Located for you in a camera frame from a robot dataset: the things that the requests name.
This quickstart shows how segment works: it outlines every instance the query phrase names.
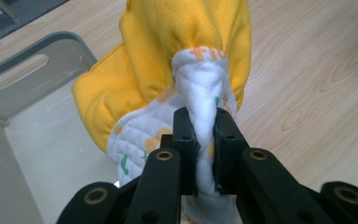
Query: yellow fabric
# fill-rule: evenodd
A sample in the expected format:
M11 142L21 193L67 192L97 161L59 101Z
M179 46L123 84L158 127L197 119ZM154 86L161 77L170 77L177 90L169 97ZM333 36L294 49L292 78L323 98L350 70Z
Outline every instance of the yellow fabric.
M129 0L120 31L124 45L73 88L80 116L102 150L120 118L145 107L172 83L172 57L182 49L206 46L225 52L240 108L251 58L246 1Z

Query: plastic container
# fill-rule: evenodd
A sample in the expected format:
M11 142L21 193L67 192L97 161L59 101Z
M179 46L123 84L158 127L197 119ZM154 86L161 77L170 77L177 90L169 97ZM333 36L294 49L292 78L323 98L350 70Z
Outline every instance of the plastic container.
M117 181L116 165L90 139L71 93L95 63L68 32L0 63L0 223L55 223L79 189Z

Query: cloth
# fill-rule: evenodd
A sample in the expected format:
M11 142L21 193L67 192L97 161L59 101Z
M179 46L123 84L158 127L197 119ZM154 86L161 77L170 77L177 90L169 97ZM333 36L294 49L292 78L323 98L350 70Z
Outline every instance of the cloth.
M199 197L183 197L188 223L240 223L234 198L214 190L216 107L234 118L249 73L251 31L245 1L128 1L124 43L80 77L76 105L90 136L117 163L120 184L142 173L173 112L189 111L200 152Z

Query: white fabric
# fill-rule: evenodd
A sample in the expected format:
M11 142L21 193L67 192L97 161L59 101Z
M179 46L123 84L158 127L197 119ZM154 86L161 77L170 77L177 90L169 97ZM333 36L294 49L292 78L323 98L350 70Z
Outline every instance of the white fabric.
M175 82L147 107L123 117L111 133L107 154L118 165L120 185L142 173L145 157L159 147L161 134L172 133L173 112L186 106L200 143L196 171L199 197L182 198L182 222L241 223L234 198L215 191L213 180L216 107L233 117L237 112L226 56L218 49L185 49L175 54L172 68Z

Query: wooden floor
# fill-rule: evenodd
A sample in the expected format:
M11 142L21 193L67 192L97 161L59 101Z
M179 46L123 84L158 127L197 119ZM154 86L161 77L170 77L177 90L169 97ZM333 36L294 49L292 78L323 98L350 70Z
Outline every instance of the wooden floor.
M253 61L238 124L319 190L358 186L358 1L249 0ZM0 62L55 31L80 35L100 59L121 41L125 1L71 0L0 40Z

